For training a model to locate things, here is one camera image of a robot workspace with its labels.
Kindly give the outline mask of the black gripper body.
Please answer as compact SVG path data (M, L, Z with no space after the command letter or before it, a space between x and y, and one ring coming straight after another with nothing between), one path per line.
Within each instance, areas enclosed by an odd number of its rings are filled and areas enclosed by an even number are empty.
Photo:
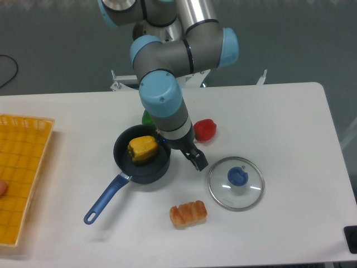
M165 132L158 127L156 127L156 136L158 142L162 145L167 146L174 150L191 150L194 146L194 130L193 125L190 124L189 127L185 129L180 128L179 134L174 135L172 132Z

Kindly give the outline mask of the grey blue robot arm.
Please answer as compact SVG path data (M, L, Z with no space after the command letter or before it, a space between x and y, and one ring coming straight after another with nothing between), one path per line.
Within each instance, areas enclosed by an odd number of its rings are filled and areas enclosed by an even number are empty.
M139 95L160 136L180 150L198 170L207 167L194 145L194 127L178 78L236 62L237 36L220 26L211 1L99 1L104 16L117 26L147 22L156 29L179 23L179 37L165 41L147 30L130 48Z

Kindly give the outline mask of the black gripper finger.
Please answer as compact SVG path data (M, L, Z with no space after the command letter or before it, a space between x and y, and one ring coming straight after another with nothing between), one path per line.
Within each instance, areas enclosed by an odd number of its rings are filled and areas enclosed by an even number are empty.
M198 171L203 171L209 164L204 153L195 147L181 152Z

